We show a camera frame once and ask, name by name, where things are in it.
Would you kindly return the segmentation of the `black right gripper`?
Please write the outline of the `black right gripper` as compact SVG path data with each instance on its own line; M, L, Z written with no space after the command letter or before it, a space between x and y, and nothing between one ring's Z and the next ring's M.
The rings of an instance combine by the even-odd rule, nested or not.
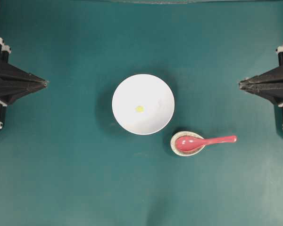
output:
M283 45L276 49L279 66L239 82L240 90L267 99L272 104L278 104L282 110L283 119Z

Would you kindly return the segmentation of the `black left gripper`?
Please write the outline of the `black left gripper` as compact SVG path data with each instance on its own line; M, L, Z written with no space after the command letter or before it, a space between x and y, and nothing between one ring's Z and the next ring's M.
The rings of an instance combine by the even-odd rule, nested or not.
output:
M47 88L48 81L8 64L11 48L0 38L0 130L5 124L7 106L29 94Z

